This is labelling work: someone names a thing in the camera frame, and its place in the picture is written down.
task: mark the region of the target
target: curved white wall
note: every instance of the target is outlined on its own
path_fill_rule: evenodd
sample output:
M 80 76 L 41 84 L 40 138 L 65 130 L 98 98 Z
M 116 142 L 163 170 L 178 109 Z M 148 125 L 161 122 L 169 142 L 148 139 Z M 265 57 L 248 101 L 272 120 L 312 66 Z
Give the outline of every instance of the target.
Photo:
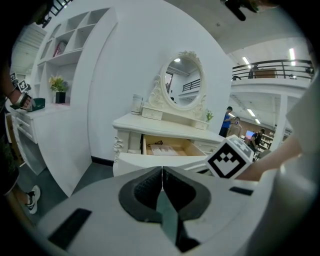
M 77 0 L 47 30 L 60 20 L 106 7 L 115 7 L 118 25 L 101 51 L 90 87 L 91 155 L 114 159 L 113 120 L 130 111 L 133 94 L 147 98 L 163 63 L 181 51 L 194 51 L 200 58 L 206 106 L 214 114 L 209 129 L 218 133 L 230 95 L 231 63 L 213 37 L 180 9 L 162 0 Z

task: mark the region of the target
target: gray floor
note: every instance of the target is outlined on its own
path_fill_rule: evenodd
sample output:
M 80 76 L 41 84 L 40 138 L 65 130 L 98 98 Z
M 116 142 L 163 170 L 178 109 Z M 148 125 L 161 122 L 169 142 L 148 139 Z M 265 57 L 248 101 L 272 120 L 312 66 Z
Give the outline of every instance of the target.
M 19 170 L 20 176 L 18 184 L 23 191 L 29 192 L 34 185 L 38 185 L 41 189 L 41 197 L 37 203 L 37 213 L 31 215 L 28 210 L 23 207 L 31 221 L 36 224 L 42 216 L 68 197 L 58 186 L 48 169 L 45 169 L 38 176 L 36 176 L 26 164 L 20 167 Z M 73 193 L 76 193 L 91 183 L 111 178 L 113 176 L 111 166 L 93 162 L 82 176 Z

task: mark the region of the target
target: cable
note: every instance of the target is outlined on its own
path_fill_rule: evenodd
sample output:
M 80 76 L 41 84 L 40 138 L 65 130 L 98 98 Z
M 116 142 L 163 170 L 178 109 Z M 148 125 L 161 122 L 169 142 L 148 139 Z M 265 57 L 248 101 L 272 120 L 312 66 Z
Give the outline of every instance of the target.
M 162 144 L 163 144 L 162 140 L 159 140 L 158 142 L 154 144 L 148 144 L 147 146 L 150 147 L 150 145 L 162 145 Z

